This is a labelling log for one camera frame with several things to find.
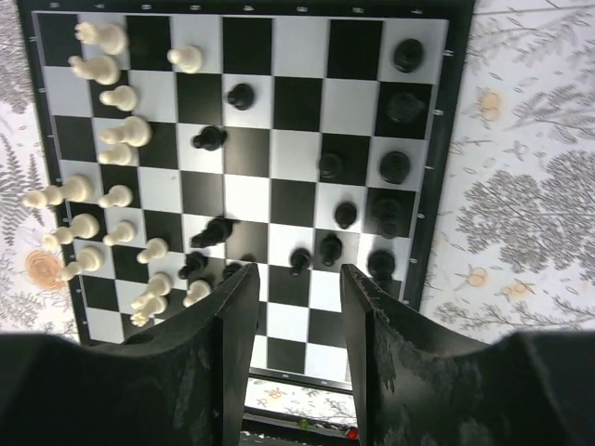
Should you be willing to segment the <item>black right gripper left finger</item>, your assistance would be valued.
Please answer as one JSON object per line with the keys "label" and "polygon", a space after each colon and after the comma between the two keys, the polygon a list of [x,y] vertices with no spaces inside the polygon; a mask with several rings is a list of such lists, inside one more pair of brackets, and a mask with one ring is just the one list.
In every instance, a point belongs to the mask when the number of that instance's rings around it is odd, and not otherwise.
{"label": "black right gripper left finger", "polygon": [[259,273],[121,344],[1,338],[5,445],[235,445],[258,320]]}

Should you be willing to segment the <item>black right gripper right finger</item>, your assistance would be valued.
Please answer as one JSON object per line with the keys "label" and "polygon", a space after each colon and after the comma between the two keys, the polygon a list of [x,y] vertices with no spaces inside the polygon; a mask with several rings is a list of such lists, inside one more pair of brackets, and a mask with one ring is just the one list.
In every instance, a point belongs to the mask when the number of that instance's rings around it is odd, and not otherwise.
{"label": "black right gripper right finger", "polygon": [[340,271],[362,445],[590,445],[594,334],[517,331],[494,344],[456,333]]}

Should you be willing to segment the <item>black white chess board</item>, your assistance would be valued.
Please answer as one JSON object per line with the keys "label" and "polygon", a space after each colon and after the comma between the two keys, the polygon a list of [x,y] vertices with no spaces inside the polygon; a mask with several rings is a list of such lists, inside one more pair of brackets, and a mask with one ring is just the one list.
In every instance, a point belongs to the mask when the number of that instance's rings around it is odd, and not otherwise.
{"label": "black white chess board", "polygon": [[[216,287],[237,266],[258,267],[260,292],[250,365],[257,376],[350,390],[345,329],[340,315],[339,271],[353,264],[379,281],[394,298],[417,306],[430,255],[452,133],[456,97],[473,4],[470,1],[21,1],[20,21],[31,63],[50,183],[74,175],[89,178],[92,196],[42,209],[61,223],[80,214],[99,222],[90,239],[62,248],[73,261],[87,246],[105,262],[69,282],[80,341],[88,346],[121,343],[144,329],[131,323],[132,302],[157,272],[168,274],[167,309],[158,324],[183,309],[189,285]],[[76,39],[77,23],[116,24],[128,47],[108,55]],[[419,40],[419,68],[399,72],[392,52],[407,38]],[[171,64],[171,48],[197,46],[198,73]],[[76,77],[70,56],[117,60],[114,85]],[[250,84],[252,107],[227,102],[237,84]],[[133,111],[103,105],[99,94],[133,87]],[[415,121],[396,124],[386,115],[395,93],[425,102]],[[114,144],[99,133],[138,116],[152,129],[135,147],[137,166],[100,164]],[[215,151],[195,149],[205,126],[227,131]],[[402,184],[378,173],[390,151],[408,155]],[[339,181],[320,179],[323,153],[344,157]],[[127,207],[98,206],[111,187],[133,193]],[[348,229],[334,220],[337,205],[353,202],[357,219]],[[233,222],[230,237],[204,249],[192,236],[215,217]],[[127,220],[133,240],[115,246],[103,237]],[[343,243],[332,267],[322,264],[320,243],[335,234]],[[162,238],[168,253],[137,261],[147,241]],[[299,247],[311,264],[290,274]],[[178,277],[185,257],[200,252],[207,266],[188,280]]]}

